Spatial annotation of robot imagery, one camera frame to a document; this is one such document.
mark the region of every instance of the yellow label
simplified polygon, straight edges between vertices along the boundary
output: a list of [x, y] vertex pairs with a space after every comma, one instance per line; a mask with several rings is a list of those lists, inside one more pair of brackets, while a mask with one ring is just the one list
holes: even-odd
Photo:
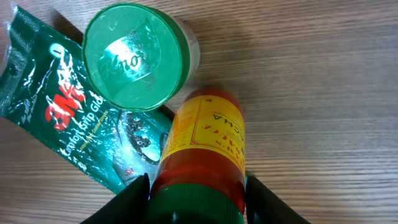
[[218, 152], [245, 176], [244, 121], [241, 112], [218, 96], [197, 96], [185, 102], [174, 117], [160, 162], [184, 149]]

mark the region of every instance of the glove image on package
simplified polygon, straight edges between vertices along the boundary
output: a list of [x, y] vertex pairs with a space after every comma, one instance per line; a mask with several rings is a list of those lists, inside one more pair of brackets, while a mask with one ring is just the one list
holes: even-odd
[[81, 47], [19, 6], [7, 24], [0, 115], [119, 193], [155, 172], [171, 127], [159, 110], [132, 113], [96, 94]]

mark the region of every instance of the wood grain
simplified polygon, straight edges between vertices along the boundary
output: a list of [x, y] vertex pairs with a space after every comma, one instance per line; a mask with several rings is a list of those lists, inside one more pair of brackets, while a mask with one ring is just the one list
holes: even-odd
[[[18, 1], [51, 26], [84, 31], [116, 1]], [[242, 104], [247, 170], [312, 223], [398, 223], [396, 0], [136, 1], [186, 22], [205, 85]], [[7, 16], [2, 1], [0, 21]], [[0, 50], [5, 48], [0, 32]], [[0, 222], [78, 223], [113, 195], [0, 120]]]

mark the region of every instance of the bottle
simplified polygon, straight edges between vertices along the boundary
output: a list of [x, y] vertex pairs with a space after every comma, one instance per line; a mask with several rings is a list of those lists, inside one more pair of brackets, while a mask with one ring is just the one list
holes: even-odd
[[145, 223], [244, 223], [244, 120], [228, 92], [206, 88], [175, 115]]

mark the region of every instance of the green lid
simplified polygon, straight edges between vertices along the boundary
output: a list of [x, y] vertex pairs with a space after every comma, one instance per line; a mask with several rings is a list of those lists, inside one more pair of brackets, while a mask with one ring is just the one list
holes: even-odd
[[115, 4], [89, 23], [83, 60], [96, 91], [133, 111], [153, 110], [187, 79], [188, 42], [168, 15], [139, 4]]
[[144, 223], [243, 224], [244, 220], [235, 203], [221, 192], [200, 184], [176, 184], [149, 200]]

